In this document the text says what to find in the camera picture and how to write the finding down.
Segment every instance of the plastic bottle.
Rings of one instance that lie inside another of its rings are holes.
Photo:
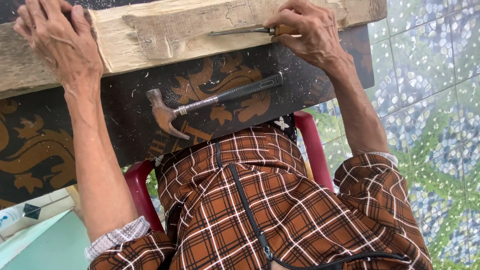
[[[0,210],[0,231],[17,222],[25,215],[23,205],[15,205]]]

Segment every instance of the hammer head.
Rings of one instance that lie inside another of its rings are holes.
[[[152,111],[153,115],[155,116],[155,120],[160,128],[170,135],[174,135],[175,137],[179,137],[182,139],[190,139],[188,135],[183,134],[182,132],[176,130],[172,126],[172,121],[177,117],[177,113],[175,111],[163,104],[162,101],[162,93],[160,89],[153,89],[146,92],[147,98],[152,103]]]

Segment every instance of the zipper pull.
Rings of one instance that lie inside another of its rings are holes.
[[[273,253],[270,251],[270,247],[268,246],[267,238],[265,236],[265,232],[262,230],[258,231],[258,240],[260,241],[260,244],[262,245],[262,248],[264,250],[265,256],[267,257],[267,260],[273,259]]]

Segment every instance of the black rubber grip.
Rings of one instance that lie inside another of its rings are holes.
[[[234,89],[228,90],[227,92],[221,93],[218,95],[218,103],[225,103],[236,98],[255,94],[262,90],[281,85],[283,85],[283,76],[282,73],[278,73],[261,81],[254,82],[245,86],[239,86]]]

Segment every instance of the hand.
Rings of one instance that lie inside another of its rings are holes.
[[[317,7],[309,0],[289,0],[278,13],[264,22],[264,27],[287,25],[297,29],[301,37],[283,34],[273,37],[306,62],[332,74],[339,60],[351,60],[338,40],[334,12]]]
[[[72,24],[64,12],[72,13]],[[91,95],[75,92],[79,86],[98,84],[103,74],[103,64],[83,8],[72,7],[64,0],[26,0],[18,14],[15,31],[44,60],[64,86],[65,94]]]

